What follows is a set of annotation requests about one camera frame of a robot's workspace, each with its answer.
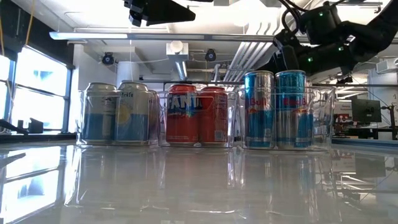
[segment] transparent container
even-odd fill
[[[81,91],[77,144],[157,144],[160,103],[153,91]]]
[[[324,151],[331,144],[335,89],[240,89],[244,149]]]
[[[159,146],[233,147],[238,93],[159,92]]]

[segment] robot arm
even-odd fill
[[[359,62],[366,62],[390,46],[398,31],[398,0],[391,0],[369,24],[341,22],[335,5],[304,12],[300,31],[307,33],[311,44],[300,45],[295,34],[284,29],[274,37],[279,49],[258,68],[274,73],[283,70],[303,70],[308,76],[340,67],[343,74],[351,72]],[[355,38],[347,43],[349,36]]]

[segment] ceiling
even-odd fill
[[[193,22],[162,24],[150,27],[133,27],[128,20],[128,9],[122,1],[109,0],[13,0],[24,10],[30,12],[32,2],[35,1],[34,16],[60,32],[154,32],[154,33],[206,33],[206,34],[256,34],[248,30],[250,24],[269,23],[270,29],[265,33],[272,35],[278,28],[278,13],[281,9],[265,7],[260,0],[215,0],[214,3],[197,3],[186,0],[177,0],[179,4],[191,4],[190,10],[197,18]],[[384,7],[389,0],[380,0]],[[323,0],[296,0],[299,6],[307,5],[314,8],[322,4]],[[367,24],[374,16],[375,7],[339,6],[339,15],[342,20],[350,20]],[[162,60],[166,56],[168,41],[144,40],[91,40],[85,48],[94,51],[98,58],[105,52],[114,52],[119,61],[132,60],[135,62]],[[188,69],[213,68],[217,63],[231,63],[239,42],[189,42],[190,60]],[[381,53],[381,56],[397,55],[398,45],[392,45]],[[205,62],[205,52],[215,49],[216,62]],[[263,58],[272,54],[272,50],[264,52]],[[140,64],[142,75],[168,74],[175,71],[175,65],[168,60],[154,63]],[[319,82],[322,77],[336,75],[338,70],[327,71],[314,76]]]

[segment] window frame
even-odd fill
[[[63,133],[67,133],[68,132],[68,124],[69,124],[70,92],[71,92],[71,81],[72,81],[72,73],[73,73],[72,70],[73,69],[68,67],[64,63],[59,62],[58,60],[55,60],[54,58],[49,57],[48,55],[45,55],[36,49],[33,49],[32,47],[26,47],[26,48],[29,50],[33,50],[34,52],[37,52],[38,54],[41,54],[44,57],[47,57],[50,60],[53,60],[54,62],[58,62],[67,68],[67,85],[65,88],[65,96],[61,96],[61,95],[51,93],[49,91],[41,90],[38,88],[33,88],[30,86],[17,84],[16,83],[16,69],[17,69],[17,63],[18,63],[18,56],[17,56],[15,61],[10,60],[10,69],[9,69],[8,79],[4,80],[4,81],[0,80],[0,82],[5,83],[6,85],[7,85],[7,81],[9,83],[9,86],[7,86],[7,93],[6,93],[6,101],[5,101],[6,105],[4,107],[4,109],[5,109],[4,110],[4,119],[11,120],[11,118],[12,118],[12,106],[11,106],[12,102],[11,102],[10,92],[14,96],[16,94],[17,88],[26,89],[26,90],[33,91],[35,93],[39,93],[39,94],[46,95],[46,96],[58,96],[58,97],[63,98],[64,104],[65,104],[65,106],[63,107],[62,128],[61,129],[44,129],[44,131],[61,131]]]

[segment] soda can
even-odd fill
[[[204,87],[199,94],[199,140],[202,146],[222,146],[228,141],[228,96],[219,86]]]
[[[279,149],[304,149],[308,146],[305,81],[305,72],[300,70],[275,75]]]
[[[312,129],[313,129],[313,91],[312,82],[310,80],[305,81],[305,102],[307,104],[307,136],[308,146],[312,145]]]
[[[116,87],[107,83],[90,83],[85,91],[81,139],[89,142],[113,140]]]
[[[274,74],[249,72],[244,76],[244,144],[251,149],[272,149],[274,139]]]
[[[200,100],[194,85],[176,84],[167,95],[166,141],[192,146],[198,142]]]
[[[122,144],[148,143],[149,94],[145,84],[122,81],[116,102],[115,140]]]
[[[160,99],[155,90],[149,92],[149,139],[156,140],[159,135]]]

